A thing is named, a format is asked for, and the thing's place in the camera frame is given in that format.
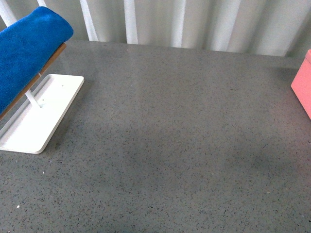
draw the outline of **speckled stone surface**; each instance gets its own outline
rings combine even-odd
[[[0,151],[0,232],[311,232],[301,63],[69,41],[47,74],[85,83],[43,153]]]

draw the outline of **white base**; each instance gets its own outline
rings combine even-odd
[[[26,100],[0,130],[0,150],[39,154],[80,90],[81,76],[49,74],[34,90],[40,108]]]

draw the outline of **quartz countertop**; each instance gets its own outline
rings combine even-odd
[[[85,83],[41,154],[0,151],[0,231],[311,232],[301,63],[69,41],[46,74]]]

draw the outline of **white curtain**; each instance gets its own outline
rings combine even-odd
[[[311,0],[0,0],[0,30],[47,6],[73,39],[304,57]]]

